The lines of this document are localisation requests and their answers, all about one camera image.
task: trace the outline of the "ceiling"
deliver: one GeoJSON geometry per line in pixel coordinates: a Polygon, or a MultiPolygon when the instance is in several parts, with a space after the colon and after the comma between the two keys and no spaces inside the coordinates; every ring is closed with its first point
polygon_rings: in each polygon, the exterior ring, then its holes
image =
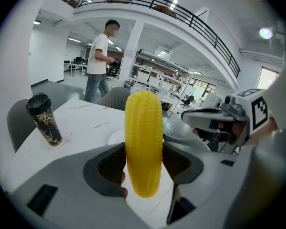
{"type": "Polygon", "coordinates": [[[283,55],[281,39],[274,36],[270,40],[265,40],[259,36],[259,30],[263,27],[271,28],[274,34],[285,34],[282,20],[271,10],[266,0],[220,0],[217,3],[213,0],[178,0],[178,5],[193,13],[207,7],[223,23],[228,21],[224,17],[231,15],[240,28],[239,32],[243,34],[241,36],[244,39],[242,50],[262,52],[279,57],[283,55]]]}
{"type": "MultiPolygon", "coordinates": [[[[38,18],[46,19],[51,22],[58,21],[58,17],[49,12],[40,10],[38,18]]],[[[109,50],[117,51],[115,48],[118,46],[123,51],[127,47],[127,43],[132,32],[135,21],[121,18],[91,18],[85,21],[72,22],[64,27],[70,30],[69,37],[82,41],[81,44],[87,45],[92,43],[94,39],[104,31],[104,25],[109,19],[117,20],[120,24],[118,36],[110,38],[114,43],[108,44],[109,50]]],[[[200,71],[204,76],[217,79],[223,82],[224,79],[221,74],[218,74],[206,58],[194,47],[182,41],[177,36],[166,32],[161,28],[145,24],[142,34],[139,38],[138,49],[143,49],[150,53],[155,53],[159,46],[163,46],[173,51],[170,61],[178,64],[181,67],[193,71],[200,71]]]]}
{"type": "MultiPolygon", "coordinates": [[[[263,27],[272,28],[275,34],[285,34],[281,19],[270,10],[270,7],[264,0],[216,0],[216,2],[214,0],[178,0],[178,5],[193,13],[208,7],[224,25],[235,22],[232,26],[236,25],[240,29],[239,34],[242,34],[245,38],[245,43],[241,47],[242,50],[262,52],[279,57],[283,54],[281,39],[274,36],[270,40],[264,40],[259,36],[259,29],[263,27]]],[[[60,18],[53,18],[42,11],[39,16],[43,16],[52,22],[60,20],[60,18]]],[[[92,43],[96,36],[103,32],[104,24],[108,19],[110,18],[89,19],[82,21],[81,24],[77,22],[66,26],[70,29],[70,36],[86,43],[92,43]]],[[[121,24],[121,29],[117,37],[111,38],[114,45],[109,44],[109,48],[110,50],[116,50],[115,46],[118,46],[124,50],[134,26],[134,21],[115,19],[121,24]]],[[[228,26],[226,28],[233,35],[230,28],[228,26]]],[[[190,47],[186,42],[181,42],[179,38],[159,28],[146,25],[138,44],[139,49],[144,49],[151,53],[154,53],[159,46],[173,50],[171,61],[188,69],[197,69],[204,75],[222,80],[221,73],[216,72],[216,69],[210,66],[208,59],[204,58],[203,55],[201,56],[195,48],[190,47]]]]}
{"type": "Polygon", "coordinates": [[[246,38],[243,50],[283,56],[283,45],[277,34],[285,35],[282,19],[266,0],[223,0],[236,18],[246,38]],[[261,28],[271,28],[274,36],[265,40],[259,35],[261,28]]]}

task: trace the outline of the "gray floor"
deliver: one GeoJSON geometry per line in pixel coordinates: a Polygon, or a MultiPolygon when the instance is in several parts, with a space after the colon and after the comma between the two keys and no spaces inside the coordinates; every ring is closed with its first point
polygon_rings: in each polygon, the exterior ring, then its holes
{"type": "MultiPolygon", "coordinates": [[[[33,94],[44,93],[52,101],[52,110],[56,110],[62,106],[65,102],[72,98],[78,98],[84,100],[85,90],[82,88],[69,86],[56,82],[43,82],[37,86],[32,87],[33,94]]],[[[101,98],[100,93],[96,93],[94,101],[101,98]]]]}
{"type": "MultiPolygon", "coordinates": [[[[86,89],[88,76],[82,75],[81,71],[76,70],[76,71],[73,71],[72,73],[70,71],[67,71],[67,72],[64,72],[63,76],[65,80],[61,82],[62,84],[86,89]]],[[[116,87],[118,79],[114,77],[109,77],[109,79],[110,79],[108,81],[109,89],[116,87]]]]}

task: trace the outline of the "shelf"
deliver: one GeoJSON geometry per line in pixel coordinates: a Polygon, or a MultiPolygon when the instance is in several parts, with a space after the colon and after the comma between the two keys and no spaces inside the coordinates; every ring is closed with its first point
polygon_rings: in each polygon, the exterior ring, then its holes
{"type": "MultiPolygon", "coordinates": [[[[137,64],[137,63],[134,63],[133,65],[136,66],[136,67],[139,67],[139,68],[143,68],[143,69],[144,69],[144,66],[139,65],[139,64],[137,64]]],[[[170,80],[172,80],[172,81],[175,81],[175,82],[177,82],[177,83],[179,83],[179,84],[184,84],[183,82],[181,82],[181,81],[179,81],[179,80],[177,80],[177,79],[175,79],[175,78],[172,78],[172,77],[170,77],[170,76],[168,76],[168,75],[166,75],[166,74],[164,74],[164,73],[162,73],[162,72],[155,71],[155,70],[153,70],[153,69],[149,69],[149,71],[154,72],[154,73],[156,73],[156,74],[160,74],[160,75],[162,75],[162,76],[164,76],[164,77],[166,77],[166,78],[168,78],[168,79],[170,79],[170,80]]]]}
{"type": "Polygon", "coordinates": [[[150,85],[150,86],[152,86],[152,87],[154,87],[154,88],[158,88],[158,89],[167,91],[167,92],[169,92],[169,93],[172,93],[172,94],[176,95],[176,96],[179,97],[179,98],[182,98],[182,96],[181,96],[179,93],[177,93],[177,92],[175,92],[175,91],[173,91],[173,90],[167,90],[167,89],[164,89],[164,88],[159,87],[159,86],[157,86],[157,85],[150,84],[149,82],[141,81],[141,80],[138,80],[138,79],[133,78],[133,77],[129,77],[129,79],[130,79],[130,80],[134,80],[134,81],[136,81],[136,82],[143,83],[143,84],[145,84],[145,85],[150,85]]]}
{"type": "Polygon", "coordinates": [[[146,52],[144,50],[141,50],[141,52],[137,54],[137,57],[140,58],[140,55],[145,57],[143,59],[146,59],[146,58],[149,60],[154,59],[154,61],[152,61],[153,63],[159,64],[160,66],[166,67],[170,70],[173,70],[173,71],[178,70],[178,72],[186,73],[189,75],[193,74],[193,73],[189,72],[187,69],[185,69],[185,68],[183,68],[183,67],[181,67],[181,66],[179,66],[173,62],[169,62],[169,61],[167,61],[161,57],[158,57],[158,56],[156,56],[152,53],[146,52]]]}

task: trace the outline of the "yellow corn toy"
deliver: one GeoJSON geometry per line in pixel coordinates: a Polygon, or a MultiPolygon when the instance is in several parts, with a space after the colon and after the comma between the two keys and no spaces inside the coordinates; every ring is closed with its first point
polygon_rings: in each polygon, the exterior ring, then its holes
{"type": "Polygon", "coordinates": [[[125,109],[125,149],[130,181],[137,195],[158,191],[162,165],[162,108],[148,91],[132,93],[125,109]]]}

